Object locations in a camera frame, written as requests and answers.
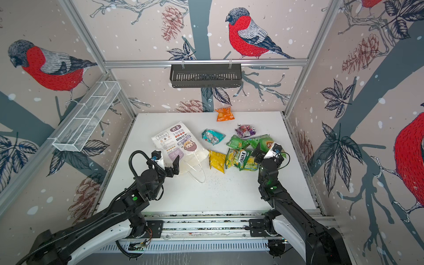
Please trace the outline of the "white printed paper bag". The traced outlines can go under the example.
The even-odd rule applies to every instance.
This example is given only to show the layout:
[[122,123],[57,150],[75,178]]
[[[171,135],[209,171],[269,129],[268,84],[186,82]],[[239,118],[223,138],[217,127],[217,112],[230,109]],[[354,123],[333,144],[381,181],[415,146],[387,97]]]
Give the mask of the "white printed paper bag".
[[209,151],[197,140],[194,133],[181,121],[151,138],[154,146],[162,152],[166,166],[179,158],[180,174],[189,174],[198,183],[205,183],[202,162]]

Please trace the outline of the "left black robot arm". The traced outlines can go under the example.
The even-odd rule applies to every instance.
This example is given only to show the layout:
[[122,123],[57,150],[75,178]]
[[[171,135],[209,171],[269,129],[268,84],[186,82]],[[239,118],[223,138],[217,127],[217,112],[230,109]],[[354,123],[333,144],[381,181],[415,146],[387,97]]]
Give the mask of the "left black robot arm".
[[162,165],[161,151],[148,156],[141,150],[129,157],[133,184],[116,195],[101,212],[67,229],[39,234],[19,265],[76,265],[87,256],[112,242],[128,236],[141,237],[153,232],[141,212],[150,201],[159,201],[164,192],[164,181],[180,172],[177,157],[170,167]]

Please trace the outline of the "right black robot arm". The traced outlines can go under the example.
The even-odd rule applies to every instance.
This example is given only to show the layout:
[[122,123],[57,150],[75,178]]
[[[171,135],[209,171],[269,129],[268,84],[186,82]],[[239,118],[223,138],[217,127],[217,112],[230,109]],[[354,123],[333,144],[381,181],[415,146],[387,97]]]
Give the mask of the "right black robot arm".
[[270,235],[284,237],[307,265],[350,265],[351,258],[342,235],[312,218],[279,182],[284,153],[278,144],[268,152],[258,145],[252,153],[259,165],[261,199],[272,207],[265,213],[264,230]]

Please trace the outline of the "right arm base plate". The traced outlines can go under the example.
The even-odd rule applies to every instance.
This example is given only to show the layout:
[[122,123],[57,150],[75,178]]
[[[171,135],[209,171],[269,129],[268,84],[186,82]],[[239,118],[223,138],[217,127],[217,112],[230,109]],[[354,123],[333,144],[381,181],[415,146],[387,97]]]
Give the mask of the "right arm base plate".
[[276,237],[280,236],[273,228],[269,218],[250,219],[248,221],[248,231],[251,237]]

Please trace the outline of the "yellow snack packet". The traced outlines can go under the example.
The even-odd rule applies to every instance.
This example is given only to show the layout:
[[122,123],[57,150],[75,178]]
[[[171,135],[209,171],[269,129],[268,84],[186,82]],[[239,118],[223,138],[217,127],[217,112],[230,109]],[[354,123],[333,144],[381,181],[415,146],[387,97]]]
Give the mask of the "yellow snack packet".
[[215,168],[216,170],[225,173],[225,159],[226,155],[223,153],[209,151],[209,168]]

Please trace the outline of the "green Fox's candy packet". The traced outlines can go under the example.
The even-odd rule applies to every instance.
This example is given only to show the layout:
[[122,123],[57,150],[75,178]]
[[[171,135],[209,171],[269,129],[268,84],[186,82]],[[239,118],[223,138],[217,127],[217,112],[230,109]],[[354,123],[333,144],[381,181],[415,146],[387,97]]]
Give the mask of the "green Fox's candy packet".
[[253,150],[229,149],[225,158],[225,168],[236,167],[240,171],[257,171],[259,164],[255,162]]

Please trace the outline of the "green chips bag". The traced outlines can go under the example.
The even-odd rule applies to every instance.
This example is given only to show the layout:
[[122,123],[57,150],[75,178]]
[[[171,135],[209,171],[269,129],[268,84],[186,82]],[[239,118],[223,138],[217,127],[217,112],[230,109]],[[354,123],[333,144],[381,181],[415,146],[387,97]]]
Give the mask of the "green chips bag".
[[[227,147],[229,147],[229,149],[236,149],[236,150],[245,149],[245,150],[254,151],[258,147],[260,147],[260,149],[263,152],[267,153],[269,148],[274,142],[275,141],[268,134],[249,138],[249,139],[242,139],[238,137],[237,135],[233,135],[226,145]],[[284,151],[284,149],[283,149],[282,156],[284,159],[287,158],[287,153]]]

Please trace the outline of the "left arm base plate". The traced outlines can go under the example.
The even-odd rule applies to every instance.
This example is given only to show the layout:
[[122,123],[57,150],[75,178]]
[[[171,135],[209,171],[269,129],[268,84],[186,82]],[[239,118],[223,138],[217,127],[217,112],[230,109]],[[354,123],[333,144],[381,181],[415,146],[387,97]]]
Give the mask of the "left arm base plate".
[[163,220],[147,220],[133,228],[130,236],[133,238],[156,239],[162,235]]

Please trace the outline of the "purple candy packet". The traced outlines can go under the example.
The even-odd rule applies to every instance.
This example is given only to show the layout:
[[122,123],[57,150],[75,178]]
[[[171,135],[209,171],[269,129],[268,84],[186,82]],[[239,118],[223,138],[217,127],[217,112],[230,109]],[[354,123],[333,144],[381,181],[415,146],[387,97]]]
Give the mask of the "purple candy packet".
[[242,139],[246,139],[249,137],[252,137],[256,135],[256,129],[251,125],[238,125],[238,127],[235,129],[238,137]]

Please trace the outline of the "green white snack packet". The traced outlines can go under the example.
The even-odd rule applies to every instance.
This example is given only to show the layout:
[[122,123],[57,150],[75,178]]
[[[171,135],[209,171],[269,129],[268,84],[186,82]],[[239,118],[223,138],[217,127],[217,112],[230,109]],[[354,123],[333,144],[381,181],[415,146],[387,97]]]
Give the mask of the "green white snack packet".
[[225,138],[225,134],[219,133],[214,130],[205,129],[202,132],[202,139],[204,139],[206,142],[216,145],[220,143]]

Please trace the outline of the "orange snack packet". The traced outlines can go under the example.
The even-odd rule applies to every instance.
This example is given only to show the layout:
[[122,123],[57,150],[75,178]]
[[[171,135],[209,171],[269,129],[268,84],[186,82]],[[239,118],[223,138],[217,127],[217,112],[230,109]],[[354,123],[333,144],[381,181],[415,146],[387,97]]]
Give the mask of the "orange snack packet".
[[215,110],[218,113],[217,116],[217,120],[218,122],[221,121],[229,121],[229,120],[234,120],[235,117],[231,111],[231,107],[224,107],[224,108],[219,108]]

